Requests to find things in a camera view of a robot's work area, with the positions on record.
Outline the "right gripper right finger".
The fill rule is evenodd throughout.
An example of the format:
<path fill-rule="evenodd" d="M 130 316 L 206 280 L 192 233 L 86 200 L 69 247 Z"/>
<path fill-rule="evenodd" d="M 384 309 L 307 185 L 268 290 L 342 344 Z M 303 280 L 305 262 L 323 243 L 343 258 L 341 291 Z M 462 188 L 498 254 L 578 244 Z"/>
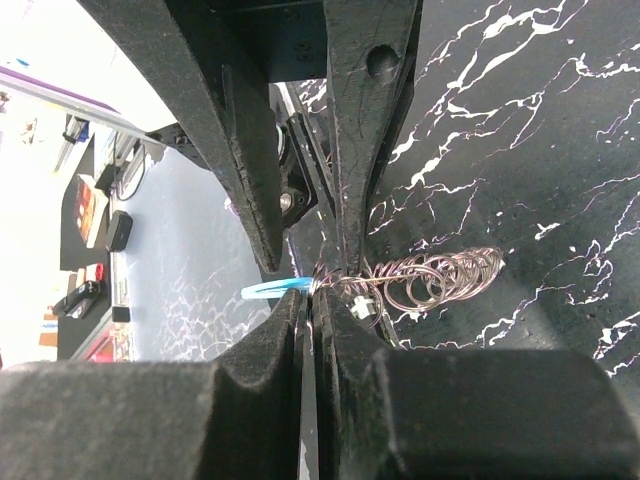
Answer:
<path fill-rule="evenodd" d="M 312 300 L 323 479 L 635 479 L 612 382 L 567 350 L 403 350 Z"/>

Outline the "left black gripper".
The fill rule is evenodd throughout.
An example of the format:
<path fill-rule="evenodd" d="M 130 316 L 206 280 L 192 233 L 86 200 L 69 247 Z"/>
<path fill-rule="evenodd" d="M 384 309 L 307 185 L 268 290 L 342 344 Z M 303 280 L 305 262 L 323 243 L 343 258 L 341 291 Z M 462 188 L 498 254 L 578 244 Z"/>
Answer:
<path fill-rule="evenodd" d="M 340 263 L 361 271 L 369 200 L 412 95 L 421 2 L 326 1 L 324 15 L 318 1 L 81 5 L 170 110 L 167 140 L 216 176 L 270 273 L 330 173 L 327 140 L 277 85 L 323 79 L 327 57 Z"/>

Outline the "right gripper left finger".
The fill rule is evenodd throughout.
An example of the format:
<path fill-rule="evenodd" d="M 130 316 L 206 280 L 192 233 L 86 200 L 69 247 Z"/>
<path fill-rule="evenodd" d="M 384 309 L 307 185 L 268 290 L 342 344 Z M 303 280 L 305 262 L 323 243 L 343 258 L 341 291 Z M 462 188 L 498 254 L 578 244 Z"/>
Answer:
<path fill-rule="evenodd" d="M 1 375 L 5 479 L 294 479 L 305 297 L 210 362 L 38 362 Z"/>

